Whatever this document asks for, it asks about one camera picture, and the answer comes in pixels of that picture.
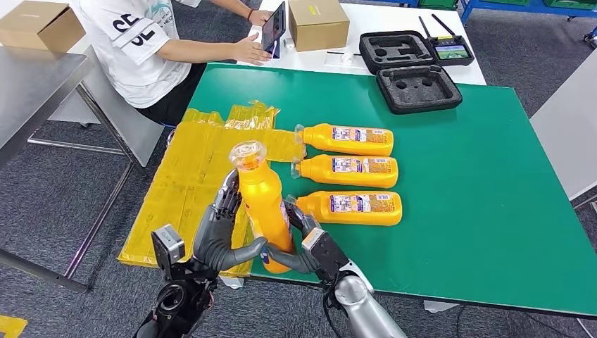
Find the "open case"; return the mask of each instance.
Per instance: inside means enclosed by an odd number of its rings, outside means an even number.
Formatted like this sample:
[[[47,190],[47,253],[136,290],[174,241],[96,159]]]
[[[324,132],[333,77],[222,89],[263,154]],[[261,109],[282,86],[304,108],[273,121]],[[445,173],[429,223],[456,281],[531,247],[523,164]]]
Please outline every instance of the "open case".
[[[365,33],[360,36],[358,48],[372,74],[383,68],[435,63],[425,38],[414,30]]]
[[[360,36],[360,54],[395,114],[454,108],[463,97],[437,65],[428,41],[412,30],[374,32]]]
[[[383,69],[377,73],[377,84],[390,110],[398,114],[454,108],[463,101],[439,65]]]

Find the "cardboard box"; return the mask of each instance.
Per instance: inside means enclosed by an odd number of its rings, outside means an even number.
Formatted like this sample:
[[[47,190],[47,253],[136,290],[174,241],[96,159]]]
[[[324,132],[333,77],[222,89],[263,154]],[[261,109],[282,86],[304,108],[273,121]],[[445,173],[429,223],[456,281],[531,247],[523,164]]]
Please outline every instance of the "cardboard box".
[[[23,1],[0,19],[4,46],[67,52],[84,35],[67,4]]]
[[[350,20],[338,0],[291,0],[288,7],[297,51],[346,46]]]

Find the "human hand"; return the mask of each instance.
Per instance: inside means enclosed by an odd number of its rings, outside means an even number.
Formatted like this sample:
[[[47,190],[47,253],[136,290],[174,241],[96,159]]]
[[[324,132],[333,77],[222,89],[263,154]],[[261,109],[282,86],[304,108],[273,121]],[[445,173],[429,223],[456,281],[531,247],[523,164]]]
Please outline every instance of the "human hand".
[[[270,11],[252,11],[251,14],[249,14],[249,22],[255,26],[262,27],[272,14],[273,12]]]
[[[248,62],[254,65],[262,65],[260,61],[269,61],[272,54],[261,50],[261,44],[255,42],[259,33],[255,33],[250,37],[245,37],[241,41],[232,44],[231,58],[236,61]]]
[[[284,201],[284,206],[286,207],[290,224],[301,231],[303,239],[311,233],[311,230],[320,227],[319,223],[313,217],[304,215],[298,206],[287,201]],[[307,251],[302,249],[295,255],[280,251],[272,244],[267,244],[266,247],[271,259],[300,273],[312,273],[320,267],[319,263]]]
[[[193,259],[219,272],[259,256],[267,243],[264,237],[255,238],[248,246],[231,249],[234,219],[241,201],[239,173],[234,169],[203,214],[193,244]]]

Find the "plastic bottle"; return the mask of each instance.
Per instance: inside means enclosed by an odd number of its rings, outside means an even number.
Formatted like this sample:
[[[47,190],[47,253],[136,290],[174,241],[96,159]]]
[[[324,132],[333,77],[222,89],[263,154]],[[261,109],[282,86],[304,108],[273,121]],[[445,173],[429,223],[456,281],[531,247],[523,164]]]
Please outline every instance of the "plastic bottle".
[[[254,236],[263,235],[280,250],[293,253],[292,232],[281,196],[282,183],[265,161],[265,153],[265,146],[260,142],[242,142],[230,151],[230,161],[239,171],[239,191],[251,219]],[[265,248],[261,260],[271,273],[290,270],[272,260]]]
[[[292,163],[291,175],[319,183],[391,188],[398,179],[398,163],[392,157],[318,155]]]
[[[296,205],[320,223],[396,225],[402,202],[395,192],[314,192]]]
[[[343,127],[322,123],[313,127],[297,125],[296,141],[319,150],[364,156],[390,156],[394,134],[387,129]]]

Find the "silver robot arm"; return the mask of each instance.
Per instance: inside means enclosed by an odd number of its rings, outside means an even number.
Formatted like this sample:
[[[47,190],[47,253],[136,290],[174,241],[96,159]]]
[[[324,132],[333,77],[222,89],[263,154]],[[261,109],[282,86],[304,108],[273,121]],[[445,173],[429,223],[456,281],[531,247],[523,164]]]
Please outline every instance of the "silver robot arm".
[[[332,237],[309,215],[286,203],[291,224],[303,233],[303,252],[282,253],[268,247],[271,257],[302,273],[315,272],[324,286],[324,311],[336,333],[328,309],[343,308],[357,338],[407,338],[387,311],[373,298],[373,286],[363,271],[338,247]]]
[[[339,280],[334,294],[346,311],[355,337],[407,338],[359,277],[348,275]]]

